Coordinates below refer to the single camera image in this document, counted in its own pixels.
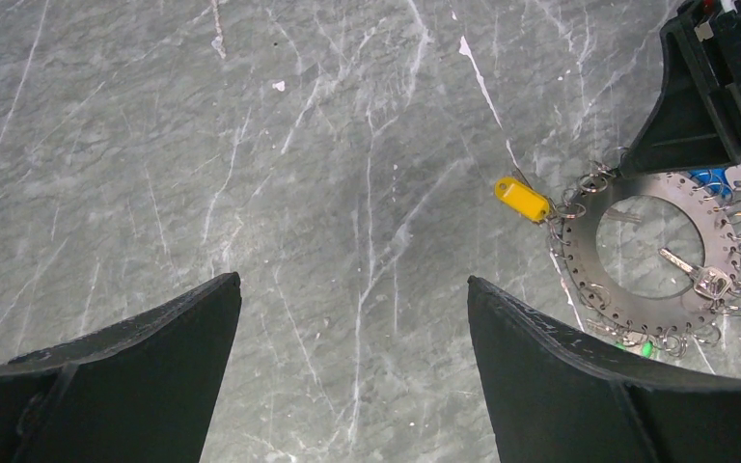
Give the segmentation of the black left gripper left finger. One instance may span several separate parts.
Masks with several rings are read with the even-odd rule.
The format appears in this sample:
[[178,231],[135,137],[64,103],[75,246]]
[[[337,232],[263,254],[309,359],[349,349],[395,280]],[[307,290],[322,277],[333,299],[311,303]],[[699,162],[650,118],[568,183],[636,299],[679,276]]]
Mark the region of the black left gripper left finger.
[[233,347],[240,278],[0,364],[0,462],[196,462]]

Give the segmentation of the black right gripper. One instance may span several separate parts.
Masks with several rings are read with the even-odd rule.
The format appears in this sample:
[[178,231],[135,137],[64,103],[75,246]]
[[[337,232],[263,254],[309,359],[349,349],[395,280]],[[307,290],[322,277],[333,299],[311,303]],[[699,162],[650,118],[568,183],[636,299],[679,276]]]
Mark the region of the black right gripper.
[[684,1],[660,30],[663,79],[622,177],[741,163],[741,1]]

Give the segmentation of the round metal key organizer disc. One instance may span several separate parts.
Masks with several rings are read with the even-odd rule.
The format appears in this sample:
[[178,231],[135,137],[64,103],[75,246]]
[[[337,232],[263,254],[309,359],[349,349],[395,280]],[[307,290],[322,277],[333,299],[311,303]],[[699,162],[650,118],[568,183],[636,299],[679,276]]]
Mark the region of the round metal key organizer disc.
[[[689,171],[625,178],[597,161],[562,191],[548,246],[579,330],[613,345],[649,340],[675,358],[721,341],[719,319],[741,316],[741,167],[725,170],[727,201]],[[722,300],[699,296],[660,248],[724,270],[733,288]]]

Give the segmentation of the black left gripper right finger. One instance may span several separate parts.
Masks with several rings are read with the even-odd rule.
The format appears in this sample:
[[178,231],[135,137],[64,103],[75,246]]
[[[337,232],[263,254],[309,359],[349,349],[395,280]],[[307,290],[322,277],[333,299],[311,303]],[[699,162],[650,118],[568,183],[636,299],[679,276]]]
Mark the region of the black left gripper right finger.
[[659,363],[480,277],[468,319],[503,462],[741,462],[741,379]]

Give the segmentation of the yellow key tag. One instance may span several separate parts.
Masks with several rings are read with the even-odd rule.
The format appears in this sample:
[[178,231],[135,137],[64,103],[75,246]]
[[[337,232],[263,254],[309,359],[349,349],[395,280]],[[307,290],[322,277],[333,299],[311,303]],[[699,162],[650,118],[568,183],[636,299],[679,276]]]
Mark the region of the yellow key tag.
[[543,222],[552,211],[546,197],[515,177],[497,180],[494,194],[503,204],[533,223]]

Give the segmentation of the green key tag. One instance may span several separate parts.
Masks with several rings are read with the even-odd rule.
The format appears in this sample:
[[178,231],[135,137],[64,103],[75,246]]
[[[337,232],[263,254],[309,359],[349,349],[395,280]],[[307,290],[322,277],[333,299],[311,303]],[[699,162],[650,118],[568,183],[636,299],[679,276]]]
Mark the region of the green key tag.
[[654,345],[651,341],[645,340],[640,342],[621,341],[616,342],[615,347],[639,355],[644,358],[650,359],[654,353]]

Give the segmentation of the silver key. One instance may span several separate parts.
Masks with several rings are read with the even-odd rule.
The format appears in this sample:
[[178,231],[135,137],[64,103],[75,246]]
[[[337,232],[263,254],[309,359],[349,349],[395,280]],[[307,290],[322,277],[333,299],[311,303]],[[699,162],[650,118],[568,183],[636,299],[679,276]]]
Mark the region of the silver key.
[[693,265],[668,248],[660,248],[658,253],[662,258],[686,273],[693,282],[693,291],[705,299],[722,300],[733,288],[733,279],[720,268]]

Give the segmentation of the blue key tag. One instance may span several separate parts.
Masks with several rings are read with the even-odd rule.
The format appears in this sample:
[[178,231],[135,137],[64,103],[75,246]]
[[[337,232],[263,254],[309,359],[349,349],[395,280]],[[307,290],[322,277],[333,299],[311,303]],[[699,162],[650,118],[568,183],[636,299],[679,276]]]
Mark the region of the blue key tag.
[[711,198],[723,201],[731,198],[732,190],[727,180],[725,169],[699,169],[689,171],[688,174]]

